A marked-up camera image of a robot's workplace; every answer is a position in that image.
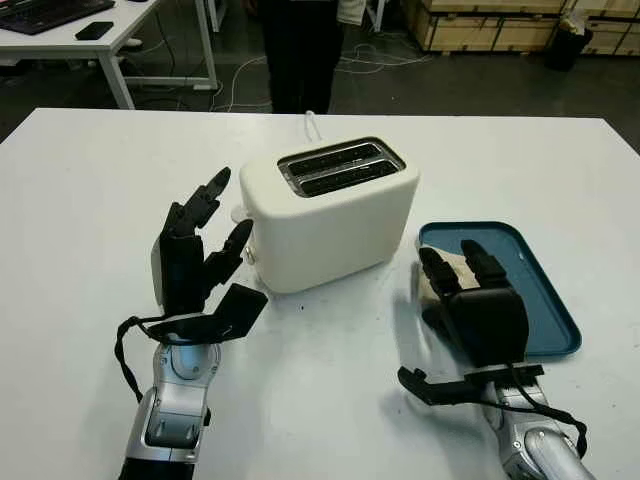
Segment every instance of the black pants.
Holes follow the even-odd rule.
[[[344,34],[337,0],[259,0],[273,113],[327,113]]]

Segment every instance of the robotic arm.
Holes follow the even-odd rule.
[[[440,315],[425,311],[423,318],[478,370],[462,381],[432,384],[422,370],[401,367],[400,383],[428,405],[483,405],[503,468],[514,480],[595,480],[580,461],[587,449],[586,426],[549,407],[536,380],[544,374],[542,366],[522,363],[529,335],[522,298],[495,257],[471,240],[461,246],[480,287],[463,290],[451,265],[435,250],[421,248],[423,270],[443,307]],[[575,446],[557,421],[578,429]]]
[[[205,260],[202,228],[220,205],[230,170],[200,186],[187,203],[173,203],[152,252],[156,297],[164,315],[131,317],[118,328],[115,347],[127,383],[139,402],[120,480],[192,478],[211,413],[207,390],[221,359],[219,344],[242,338],[267,303],[256,290],[232,284],[212,314],[202,313],[213,287],[242,263],[240,253],[252,221],[239,223],[219,252]],[[145,324],[154,323],[151,327]],[[153,356],[153,386],[140,392],[124,360],[122,338],[132,326],[159,342]]]

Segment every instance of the blue tray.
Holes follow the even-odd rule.
[[[435,222],[420,229],[419,241],[462,255],[460,241],[477,241],[495,256],[524,299],[529,316],[527,356],[573,353],[582,336],[520,232],[501,222]]]

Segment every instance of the floor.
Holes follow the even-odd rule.
[[[138,108],[270,111],[260,25],[245,14],[241,2],[230,3],[223,31],[214,37],[223,89],[214,97],[184,88],[139,88],[132,91]],[[174,71],[203,73],[192,2],[167,0],[158,12],[175,57]],[[391,33],[347,28],[344,58],[352,60],[338,66],[331,113],[603,117],[640,152],[640,59],[583,57],[571,72],[560,73],[546,69],[535,55],[425,56],[391,13]],[[144,50],[124,54],[123,68],[168,73],[171,57],[157,19],[150,17],[136,36]],[[86,62],[32,62],[21,74],[0,76],[0,141],[36,107],[115,104],[99,68]]]

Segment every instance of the white toaster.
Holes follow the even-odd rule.
[[[389,260],[419,176],[377,138],[247,163],[248,253],[262,281],[290,293]]]

